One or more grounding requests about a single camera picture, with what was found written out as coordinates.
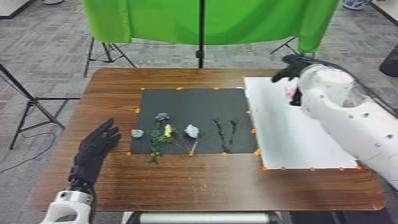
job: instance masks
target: wooden table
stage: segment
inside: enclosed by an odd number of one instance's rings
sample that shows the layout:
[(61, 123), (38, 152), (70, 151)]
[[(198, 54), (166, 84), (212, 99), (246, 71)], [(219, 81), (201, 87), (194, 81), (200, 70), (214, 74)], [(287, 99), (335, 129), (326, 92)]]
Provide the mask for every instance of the wooden table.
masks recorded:
[(383, 189), (368, 170), (265, 172), (255, 154), (198, 155), (194, 158), (166, 155), (159, 165), (148, 163), (150, 155), (127, 155), (141, 88), (235, 88), (244, 86), (244, 76), (274, 74), (276, 70), (265, 69), (98, 70), (34, 190), (34, 208), (49, 208), (68, 184), (81, 141), (114, 117), (123, 140), (109, 154), (97, 183), (98, 211), (383, 209)]

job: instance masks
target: yellow flower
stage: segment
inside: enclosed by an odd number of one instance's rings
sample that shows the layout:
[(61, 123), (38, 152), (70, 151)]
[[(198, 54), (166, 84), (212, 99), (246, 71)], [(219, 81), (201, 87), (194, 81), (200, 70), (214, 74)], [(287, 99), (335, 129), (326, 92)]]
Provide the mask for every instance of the yellow flower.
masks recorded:
[(171, 132), (173, 132), (173, 129), (171, 129), (171, 125), (168, 124), (166, 125), (166, 137), (171, 138)]

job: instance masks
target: white flower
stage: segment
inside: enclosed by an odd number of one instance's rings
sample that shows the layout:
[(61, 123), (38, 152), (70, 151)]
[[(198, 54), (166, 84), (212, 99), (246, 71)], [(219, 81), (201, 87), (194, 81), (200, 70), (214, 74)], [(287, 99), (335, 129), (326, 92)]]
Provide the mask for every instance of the white flower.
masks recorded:
[(191, 136), (191, 138), (198, 138), (198, 136), (200, 136), (200, 128), (193, 124), (185, 128), (185, 133)]

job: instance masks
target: gray carpet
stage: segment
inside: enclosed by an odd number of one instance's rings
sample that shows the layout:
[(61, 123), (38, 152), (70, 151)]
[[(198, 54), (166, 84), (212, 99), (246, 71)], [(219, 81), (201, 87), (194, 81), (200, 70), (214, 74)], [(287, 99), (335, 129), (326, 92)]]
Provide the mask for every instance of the gray carpet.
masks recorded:
[[(82, 78), (84, 61), (89, 48), (91, 31), (79, 0), (63, 5), (47, 6), (40, 1), (13, 20), (0, 20), (0, 63), (17, 75), (26, 87), (38, 96), (81, 97), (89, 78)], [(398, 107), (398, 79), (379, 72), (381, 62), (398, 42), (398, 27), (368, 7), (363, 12), (338, 9), (329, 32), (317, 57), (347, 66), (386, 101)], [(283, 41), (237, 46), (207, 47), (207, 67), (212, 68), (283, 68), (281, 57), (292, 53), (283, 49), (276, 55), (271, 50)], [(196, 67), (196, 47), (136, 40), (123, 45), (139, 67)], [(93, 63), (91, 73), (105, 63)], [(121, 60), (113, 66), (129, 66)], [(0, 170), (31, 158), (47, 148), (52, 136), (20, 139), (15, 151), (8, 150), (11, 136), (26, 106), (26, 99), (0, 81)], [(66, 107), (61, 119), (68, 123), (75, 104)], [(38, 111), (31, 114), (31, 122), (43, 119)], [(50, 125), (31, 131), (61, 134)], [(29, 195), (38, 183), (52, 150), (45, 155), (0, 174), (0, 224), (40, 223), (43, 213), (29, 207)], [(388, 195), (388, 207), (398, 223), (398, 199)], [(121, 214), (102, 213), (98, 223), (118, 223)]]

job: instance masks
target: black mat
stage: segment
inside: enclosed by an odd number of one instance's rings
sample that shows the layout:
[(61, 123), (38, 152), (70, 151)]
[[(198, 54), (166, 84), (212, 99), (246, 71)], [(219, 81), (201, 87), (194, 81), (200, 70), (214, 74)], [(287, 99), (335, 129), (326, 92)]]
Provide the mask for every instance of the black mat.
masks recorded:
[[(221, 119), (226, 133), (226, 146), (232, 153), (253, 153), (258, 148), (257, 135), (253, 131), (251, 116), (248, 114), (248, 98), (242, 89), (153, 89), (143, 92), (141, 114), (136, 129), (145, 130), (146, 135), (132, 141), (132, 152), (152, 153), (152, 130), (157, 127), (157, 114), (171, 115), (169, 124), (185, 136), (185, 128), (193, 124), (205, 133), (200, 137), (196, 154), (223, 153), (223, 141), (214, 119)], [(233, 125), (239, 122), (235, 142), (230, 144)], [(177, 143), (185, 146), (180, 136)], [(175, 144), (162, 144), (166, 154), (184, 154)]]

